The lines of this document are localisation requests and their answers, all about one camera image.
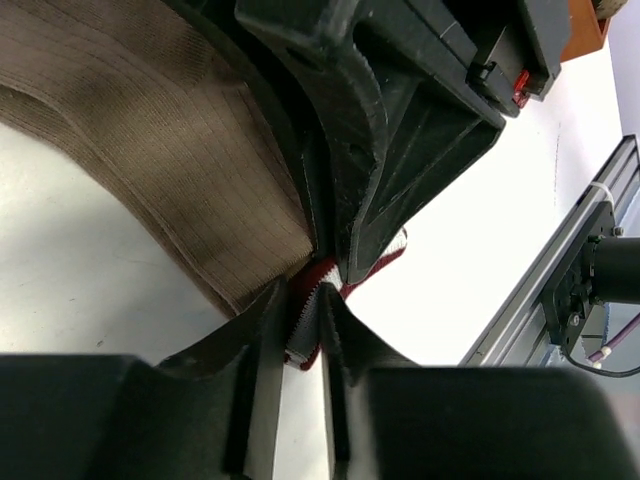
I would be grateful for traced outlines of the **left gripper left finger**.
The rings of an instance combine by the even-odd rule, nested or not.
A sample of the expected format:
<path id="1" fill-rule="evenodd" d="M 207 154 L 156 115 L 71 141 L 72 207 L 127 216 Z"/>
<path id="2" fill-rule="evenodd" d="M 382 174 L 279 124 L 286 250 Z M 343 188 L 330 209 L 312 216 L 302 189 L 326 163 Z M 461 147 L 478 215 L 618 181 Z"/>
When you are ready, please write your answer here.
<path id="1" fill-rule="evenodd" d="M 5 479 L 269 479 L 287 286 L 156 366 L 129 355 L 5 355 Z"/>

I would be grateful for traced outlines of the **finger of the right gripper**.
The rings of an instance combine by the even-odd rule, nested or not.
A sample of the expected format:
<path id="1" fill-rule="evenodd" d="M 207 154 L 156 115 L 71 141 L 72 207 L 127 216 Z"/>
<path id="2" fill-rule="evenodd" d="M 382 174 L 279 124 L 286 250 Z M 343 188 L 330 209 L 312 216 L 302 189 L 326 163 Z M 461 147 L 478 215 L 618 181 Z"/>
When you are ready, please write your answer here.
<path id="1" fill-rule="evenodd" d="M 441 1 L 240 1 L 235 15 L 314 107 L 339 267 L 357 283 L 504 128 L 468 83 L 473 43 Z"/>
<path id="2" fill-rule="evenodd" d="M 173 1 L 249 84 L 303 205 L 316 256 L 357 267 L 357 1 Z"/>

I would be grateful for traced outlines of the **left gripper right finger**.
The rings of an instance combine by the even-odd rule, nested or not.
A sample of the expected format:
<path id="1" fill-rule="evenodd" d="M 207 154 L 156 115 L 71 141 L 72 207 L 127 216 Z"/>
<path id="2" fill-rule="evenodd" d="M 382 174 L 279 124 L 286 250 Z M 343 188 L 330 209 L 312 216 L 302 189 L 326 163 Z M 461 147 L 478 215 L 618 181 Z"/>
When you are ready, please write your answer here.
<path id="1" fill-rule="evenodd" d="M 571 369 L 421 367 L 319 291 L 335 479 L 635 479 L 601 390 Z"/>

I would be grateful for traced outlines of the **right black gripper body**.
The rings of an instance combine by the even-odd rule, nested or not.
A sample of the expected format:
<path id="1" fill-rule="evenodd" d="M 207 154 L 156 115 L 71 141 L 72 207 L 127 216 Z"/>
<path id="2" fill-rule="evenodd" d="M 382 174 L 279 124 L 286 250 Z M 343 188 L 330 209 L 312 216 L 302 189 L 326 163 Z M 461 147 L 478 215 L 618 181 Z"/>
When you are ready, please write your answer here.
<path id="1" fill-rule="evenodd" d="M 517 117 L 543 100 L 570 37 L 566 1 L 409 1 L 467 69 L 466 82 L 495 109 Z"/>

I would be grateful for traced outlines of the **brown sock red stripes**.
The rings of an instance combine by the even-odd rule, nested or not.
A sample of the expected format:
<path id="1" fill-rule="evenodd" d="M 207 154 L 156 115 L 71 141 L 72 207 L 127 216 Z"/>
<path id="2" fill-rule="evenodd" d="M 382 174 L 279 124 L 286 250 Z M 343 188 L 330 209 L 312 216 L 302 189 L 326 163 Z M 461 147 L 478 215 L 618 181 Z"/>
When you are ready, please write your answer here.
<path id="1" fill-rule="evenodd" d="M 198 1 L 1 5 L 2 120 L 68 154 L 225 314 L 291 278 L 285 358 L 306 370 L 318 286 L 350 288 L 315 256 L 310 143 L 266 59 L 224 3 L 212 17 Z"/>

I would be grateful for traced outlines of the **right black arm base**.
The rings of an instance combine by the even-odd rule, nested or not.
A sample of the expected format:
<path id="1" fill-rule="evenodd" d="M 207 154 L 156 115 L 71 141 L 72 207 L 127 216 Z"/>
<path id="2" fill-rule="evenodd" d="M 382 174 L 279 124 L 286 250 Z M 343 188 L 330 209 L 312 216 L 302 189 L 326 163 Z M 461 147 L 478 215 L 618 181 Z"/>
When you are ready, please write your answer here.
<path id="1" fill-rule="evenodd" d="M 597 244 L 615 226 L 611 203 L 599 202 L 580 225 L 542 291 L 550 343 L 572 350 L 594 304 L 593 260 Z"/>

